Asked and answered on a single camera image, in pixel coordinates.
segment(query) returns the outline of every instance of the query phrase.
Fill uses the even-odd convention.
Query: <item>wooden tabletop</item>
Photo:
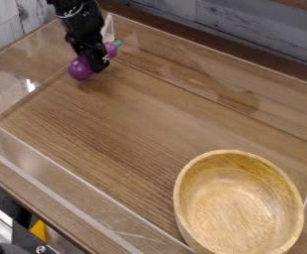
[[[4,154],[23,166],[19,174],[40,185],[0,164],[0,186],[91,253],[130,253],[82,219],[98,217],[92,188],[181,239],[174,180],[185,164],[214,149],[268,159],[307,197],[307,80],[126,18],[114,22],[123,47],[108,69],[83,82],[60,72],[0,116],[0,127],[64,167],[43,165],[36,153],[7,145]],[[60,38],[60,30],[53,22],[28,40]],[[9,51],[0,71],[43,81],[48,65],[74,56],[63,41],[48,47],[55,51],[35,46],[31,56]],[[307,221],[290,253],[307,253]]]

